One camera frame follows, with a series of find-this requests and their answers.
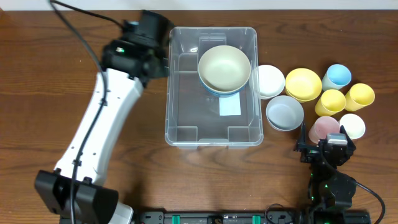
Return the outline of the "cream white cup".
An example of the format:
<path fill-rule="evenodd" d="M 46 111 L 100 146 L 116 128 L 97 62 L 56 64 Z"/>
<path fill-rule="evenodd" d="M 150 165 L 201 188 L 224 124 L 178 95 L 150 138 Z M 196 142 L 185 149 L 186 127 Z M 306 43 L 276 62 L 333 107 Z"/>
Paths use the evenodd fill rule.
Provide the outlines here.
<path fill-rule="evenodd" d="M 351 139 L 361 138 L 366 131 L 366 125 L 361 117 L 356 114 L 349 113 L 341 117 L 339 120 L 340 126 L 345 127 L 348 136 Z"/>

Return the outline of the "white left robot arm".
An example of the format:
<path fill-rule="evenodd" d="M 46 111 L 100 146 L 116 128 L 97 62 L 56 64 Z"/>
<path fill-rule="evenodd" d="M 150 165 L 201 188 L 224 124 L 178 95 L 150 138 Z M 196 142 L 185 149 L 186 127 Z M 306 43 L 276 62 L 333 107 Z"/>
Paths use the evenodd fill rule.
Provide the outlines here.
<path fill-rule="evenodd" d="M 114 145 L 147 83 L 167 77 L 165 50 L 171 22 L 142 11 L 95 59 L 96 84 L 83 119 L 51 172 L 40 170 L 34 187 L 61 223 L 131 223 L 133 209 L 104 186 Z"/>

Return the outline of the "cream large bowl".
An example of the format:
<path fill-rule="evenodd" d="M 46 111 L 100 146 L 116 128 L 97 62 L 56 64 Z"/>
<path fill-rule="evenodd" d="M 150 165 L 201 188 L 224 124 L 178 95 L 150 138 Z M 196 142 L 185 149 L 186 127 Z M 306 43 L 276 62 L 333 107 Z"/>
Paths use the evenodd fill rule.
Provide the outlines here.
<path fill-rule="evenodd" d="M 251 69 L 246 54 L 229 45 L 210 48 L 198 63 L 200 80 L 211 89 L 224 92 L 241 88 L 249 81 Z"/>

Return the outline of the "pink cup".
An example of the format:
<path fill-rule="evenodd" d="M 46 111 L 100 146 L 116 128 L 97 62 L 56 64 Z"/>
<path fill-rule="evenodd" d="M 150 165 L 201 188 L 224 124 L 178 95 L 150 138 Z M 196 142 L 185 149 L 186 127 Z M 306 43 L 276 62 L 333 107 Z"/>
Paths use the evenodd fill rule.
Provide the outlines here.
<path fill-rule="evenodd" d="M 317 144 L 320 139 L 325 139 L 327 134 L 339 132 L 340 125 L 335 118 L 331 116 L 322 116 L 319 117 L 310 128 L 308 136 L 313 143 Z"/>

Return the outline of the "yellow cup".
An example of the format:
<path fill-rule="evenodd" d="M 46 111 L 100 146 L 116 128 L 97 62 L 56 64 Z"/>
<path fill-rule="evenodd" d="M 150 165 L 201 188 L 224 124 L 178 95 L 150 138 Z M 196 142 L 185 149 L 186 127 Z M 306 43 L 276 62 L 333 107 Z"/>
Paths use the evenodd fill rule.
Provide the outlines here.
<path fill-rule="evenodd" d="M 357 111 L 371 105 L 375 100 L 374 90 L 367 84 L 357 83 L 353 85 L 347 94 L 345 110 Z"/>
<path fill-rule="evenodd" d="M 315 105 L 319 116 L 332 116 L 342 111 L 346 106 L 346 98 L 339 90 L 324 91 Z"/>

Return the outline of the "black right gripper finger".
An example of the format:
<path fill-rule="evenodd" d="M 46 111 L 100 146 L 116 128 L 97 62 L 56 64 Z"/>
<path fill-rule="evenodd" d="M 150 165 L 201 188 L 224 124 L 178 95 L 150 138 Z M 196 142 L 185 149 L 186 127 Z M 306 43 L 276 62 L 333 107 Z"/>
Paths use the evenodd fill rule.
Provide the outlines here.
<path fill-rule="evenodd" d="M 356 146 L 354 144 L 354 142 L 352 141 L 352 139 L 348 136 L 348 133 L 345 130 L 345 127 L 343 125 L 340 126 L 340 134 L 344 134 L 346 137 L 346 141 L 347 141 L 347 148 L 348 149 L 356 149 Z"/>
<path fill-rule="evenodd" d="M 307 149 L 308 149 L 308 144 L 307 144 L 306 127 L 305 127 L 305 123 L 302 122 L 301 127 L 300 127 L 300 134 L 295 143 L 294 151 L 302 152 Z"/>

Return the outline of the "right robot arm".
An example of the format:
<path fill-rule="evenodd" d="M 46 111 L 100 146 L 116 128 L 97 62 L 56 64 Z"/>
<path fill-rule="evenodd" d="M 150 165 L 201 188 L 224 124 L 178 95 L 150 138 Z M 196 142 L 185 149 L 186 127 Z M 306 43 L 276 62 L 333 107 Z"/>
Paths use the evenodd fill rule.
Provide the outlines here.
<path fill-rule="evenodd" d="M 356 150 L 345 128 L 338 133 L 327 134 L 317 145 L 307 144 L 306 127 L 300 127 L 294 151 L 300 152 L 300 161 L 310 164 L 308 198 L 311 205 L 298 212 L 296 223 L 370 223 L 366 211 L 351 210 L 357 183 L 352 177 L 337 170 L 347 162 Z"/>

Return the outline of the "dark blue bowl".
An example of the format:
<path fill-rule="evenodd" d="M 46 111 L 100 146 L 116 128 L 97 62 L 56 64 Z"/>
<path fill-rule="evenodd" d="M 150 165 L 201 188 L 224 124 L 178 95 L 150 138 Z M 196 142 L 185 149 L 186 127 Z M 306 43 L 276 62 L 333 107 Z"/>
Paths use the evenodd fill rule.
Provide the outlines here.
<path fill-rule="evenodd" d="M 201 83 L 201 85 L 203 86 L 203 88 L 204 88 L 206 91 L 208 91 L 209 93 L 211 93 L 211 94 L 213 94 L 213 95 L 215 95 L 215 96 L 217 96 L 217 97 L 229 97 L 229 96 L 231 96 L 231 95 L 233 95 L 233 94 L 237 94 L 237 93 L 240 92 L 241 90 L 245 89 L 246 85 L 248 84 L 248 82 L 246 82 L 246 83 L 245 83 L 241 88 L 239 88 L 239 89 L 236 89 L 236 90 L 233 90 L 233 91 L 224 92 L 224 91 L 216 91 L 216 90 L 211 89 L 210 87 L 206 86 L 205 83 L 204 83 L 202 80 L 200 80 L 200 83 Z"/>

